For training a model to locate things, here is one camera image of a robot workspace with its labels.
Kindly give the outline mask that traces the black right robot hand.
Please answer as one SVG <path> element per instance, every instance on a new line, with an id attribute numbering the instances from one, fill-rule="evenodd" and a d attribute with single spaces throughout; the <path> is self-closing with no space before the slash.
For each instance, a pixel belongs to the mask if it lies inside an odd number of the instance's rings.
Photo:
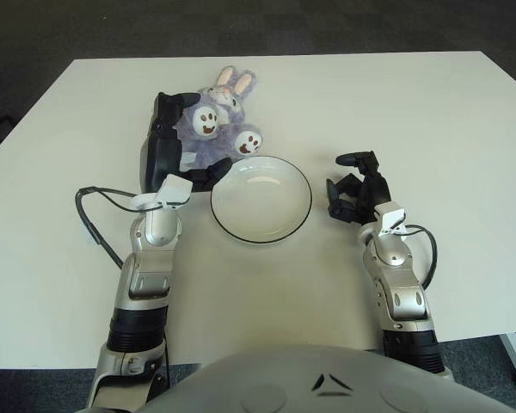
<path id="1" fill-rule="evenodd" d="M 378 160 L 373 151 L 352 152 L 338 156 L 335 163 L 357 168 L 360 180 L 353 173 L 337 183 L 326 180 L 329 199 L 328 212 L 333 219 L 365 225 L 376 220 L 374 208 L 391 201 L 387 181 L 378 171 Z"/>

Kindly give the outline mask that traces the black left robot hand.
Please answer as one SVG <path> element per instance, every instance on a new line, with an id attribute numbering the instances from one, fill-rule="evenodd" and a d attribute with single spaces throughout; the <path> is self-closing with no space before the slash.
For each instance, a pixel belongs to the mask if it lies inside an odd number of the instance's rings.
<path id="1" fill-rule="evenodd" d="M 210 192 L 230 170 L 230 157 L 221 157 L 205 167 L 181 169 L 182 141 L 175 125 L 183 111 L 200 102 L 198 93 L 167 95 L 160 92 L 154 102 L 150 130 L 140 152 L 140 187 L 145 193 L 159 190 L 164 179 L 177 176 L 193 184 L 194 193 Z"/>

